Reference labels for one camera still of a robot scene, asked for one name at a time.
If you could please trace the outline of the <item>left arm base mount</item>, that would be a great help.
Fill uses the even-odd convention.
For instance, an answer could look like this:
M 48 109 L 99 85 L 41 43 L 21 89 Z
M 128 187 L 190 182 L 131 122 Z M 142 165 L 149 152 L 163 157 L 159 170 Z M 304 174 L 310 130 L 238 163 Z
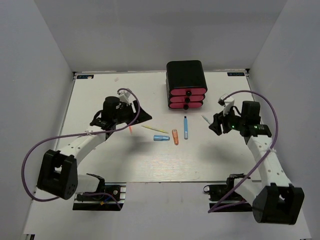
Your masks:
M 126 199 L 126 183 L 104 184 L 104 194 L 89 195 L 88 193 L 77 193 L 75 195 L 73 211 L 96 211 L 96 212 L 118 212 L 122 209 Z

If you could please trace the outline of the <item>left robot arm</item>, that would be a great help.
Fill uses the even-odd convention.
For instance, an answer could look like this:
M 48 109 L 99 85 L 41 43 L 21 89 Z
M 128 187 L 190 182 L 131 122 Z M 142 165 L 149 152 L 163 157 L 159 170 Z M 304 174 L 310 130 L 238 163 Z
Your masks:
M 103 177 L 79 174 L 78 166 L 97 146 L 104 143 L 120 124 L 136 125 L 152 119 L 137 100 L 132 103 L 108 96 L 86 132 L 58 150 L 48 150 L 42 159 L 37 188 L 64 200 L 74 194 L 89 193 L 99 200 L 105 196 Z

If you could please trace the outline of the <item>yellow highlighter pen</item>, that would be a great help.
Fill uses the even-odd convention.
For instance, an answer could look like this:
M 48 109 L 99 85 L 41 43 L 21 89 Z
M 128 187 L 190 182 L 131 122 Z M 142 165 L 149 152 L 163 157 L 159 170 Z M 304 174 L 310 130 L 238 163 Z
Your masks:
M 152 126 L 142 125 L 141 127 L 145 128 L 145 129 L 152 130 L 152 131 L 156 131 L 156 132 L 159 132 L 159 133 L 169 134 L 169 132 L 166 131 L 166 130 L 155 128 L 155 127 L 152 127 Z

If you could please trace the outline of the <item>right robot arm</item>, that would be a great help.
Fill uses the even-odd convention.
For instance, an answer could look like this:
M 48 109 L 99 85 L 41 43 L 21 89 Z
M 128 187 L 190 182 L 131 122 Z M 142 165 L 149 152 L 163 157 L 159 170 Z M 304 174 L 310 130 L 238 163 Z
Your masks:
M 223 106 L 220 113 L 213 116 L 209 129 L 218 136 L 232 130 L 244 138 L 257 164 L 261 183 L 255 183 L 244 173 L 231 174 L 225 188 L 214 191 L 216 204 L 210 211 L 220 211 L 228 197 L 251 206 L 253 217 L 258 223 L 294 225 L 297 222 L 305 194 L 295 187 L 286 176 L 276 151 L 272 147 L 273 138 L 269 127 L 261 124 L 260 103 L 243 101 L 241 110 L 234 106 L 234 99 L 219 100 Z

